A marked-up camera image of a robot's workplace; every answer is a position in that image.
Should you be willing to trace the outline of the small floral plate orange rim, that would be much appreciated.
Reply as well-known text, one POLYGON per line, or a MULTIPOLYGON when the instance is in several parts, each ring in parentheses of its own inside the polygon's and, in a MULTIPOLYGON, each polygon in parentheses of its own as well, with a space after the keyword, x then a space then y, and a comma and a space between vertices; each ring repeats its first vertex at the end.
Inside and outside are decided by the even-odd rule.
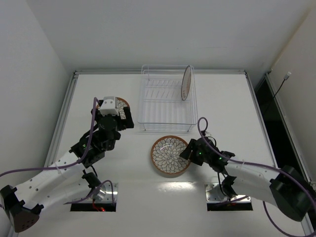
MULTIPOLYGON (((119 116, 121 117, 121 119, 125 119, 125 114, 124 114, 124 107, 129 107, 129 104, 122 98, 117 97, 117 108, 118 108, 118 112, 119 112, 119 116)), ((100 102, 100 104, 97 106, 97 110, 99 111, 99 107, 102 105, 102 102, 100 102)))

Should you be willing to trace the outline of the large floral plate orange rim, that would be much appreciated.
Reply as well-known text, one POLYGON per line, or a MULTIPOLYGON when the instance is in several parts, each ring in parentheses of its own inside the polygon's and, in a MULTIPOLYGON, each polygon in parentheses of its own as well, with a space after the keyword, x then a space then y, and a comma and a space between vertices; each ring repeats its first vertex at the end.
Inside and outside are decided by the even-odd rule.
POLYGON ((168 176, 184 173, 191 164, 190 160, 180 157, 188 143, 181 137, 168 135, 156 140, 151 147, 151 161, 154 167, 168 176))

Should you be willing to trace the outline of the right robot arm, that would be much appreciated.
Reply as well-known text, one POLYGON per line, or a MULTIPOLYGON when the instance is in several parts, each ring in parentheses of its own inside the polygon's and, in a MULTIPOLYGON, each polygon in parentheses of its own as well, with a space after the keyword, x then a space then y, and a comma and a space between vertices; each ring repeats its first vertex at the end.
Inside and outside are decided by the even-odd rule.
POLYGON ((207 163, 215 172, 225 175, 211 191, 217 203, 245 195, 276 206, 293 221, 303 220, 312 207, 310 198, 315 198, 316 193, 295 168, 286 165, 275 169, 262 164, 233 162, 234 156, 231 152, 220 151, 206 137, 191 139, 180 154, 183 159, 197 165, 207 163))

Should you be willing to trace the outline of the white plate orange sunburst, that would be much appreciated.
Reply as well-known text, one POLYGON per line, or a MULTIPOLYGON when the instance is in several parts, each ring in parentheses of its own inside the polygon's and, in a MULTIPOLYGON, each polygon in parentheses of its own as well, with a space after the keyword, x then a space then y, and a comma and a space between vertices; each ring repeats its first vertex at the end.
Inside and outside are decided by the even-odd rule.
POLYGON ((182 78, 182 84, 181 84, 181 99, 182 101, 185 101, 190 92, 191 88, 191 82, 193 80, 193 68, 191 65, 188 65, 184 71, 183 78, 182 78))

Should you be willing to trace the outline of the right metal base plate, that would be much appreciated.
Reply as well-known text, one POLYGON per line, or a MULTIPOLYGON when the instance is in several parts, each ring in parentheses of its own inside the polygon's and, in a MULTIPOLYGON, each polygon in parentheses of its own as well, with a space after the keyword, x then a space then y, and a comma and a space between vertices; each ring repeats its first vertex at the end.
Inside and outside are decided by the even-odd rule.
POLYGON ((251 198, 246 195, 237 195, 235 197, 225 196, 220 188, 219 183, 205 183, 205 195, 207 203, 222 203, 222 202, 237 202, 237 203, 251 203, 251 198))

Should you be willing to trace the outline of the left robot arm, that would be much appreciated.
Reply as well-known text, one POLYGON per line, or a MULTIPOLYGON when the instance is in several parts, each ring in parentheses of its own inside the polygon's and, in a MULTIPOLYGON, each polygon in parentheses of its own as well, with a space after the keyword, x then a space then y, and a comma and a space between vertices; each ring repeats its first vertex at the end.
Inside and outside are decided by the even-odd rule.
POLYGON ((39 174, 28 181, 1 189, 1 207, 15 232, 33 226, 50 206, 81 202, 100 190, 103 183, 86 170, 114 149, 122 130, 134 128, 130 108, 123 111, 125 118, 115 107, 93 106, 90 130, 79 142, 51 166, 38 168, 39 174))

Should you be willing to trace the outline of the metal base plate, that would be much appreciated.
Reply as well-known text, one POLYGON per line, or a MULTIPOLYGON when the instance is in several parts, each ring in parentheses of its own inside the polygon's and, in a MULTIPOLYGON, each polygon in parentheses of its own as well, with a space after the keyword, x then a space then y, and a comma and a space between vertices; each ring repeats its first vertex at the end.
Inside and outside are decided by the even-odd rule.
POLYGON ((207 203, 222 203, 222 202, 237 202, 237 203, 251 203, 251 198, 246 195, 237 195, 235 197, 225 196, 220 188, 219 183, 205 183, 205 195, 207 203))
POLYGON ((84 197, 79 200, 71 201, 69 204, 92 202, 100 204, 116 204, 118 199, 118 183, 113 183, 112 185, 107 182, 102 185, 98 193, 91 194, 89 197, 84 197))

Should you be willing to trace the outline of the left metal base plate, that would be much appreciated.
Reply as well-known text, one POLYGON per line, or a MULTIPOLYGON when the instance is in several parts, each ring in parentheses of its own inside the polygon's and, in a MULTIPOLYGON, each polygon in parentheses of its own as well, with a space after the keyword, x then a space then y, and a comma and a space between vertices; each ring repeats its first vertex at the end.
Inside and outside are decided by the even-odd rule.
POLYGON ((92 202, 100 204, 116 204, 118 199, 118 183, 113 183, 112 185, 107 182, 102 185, 98 193, 91 194, 89 197, 84 197, 79 200, 71 201, 69 204, 92 202))

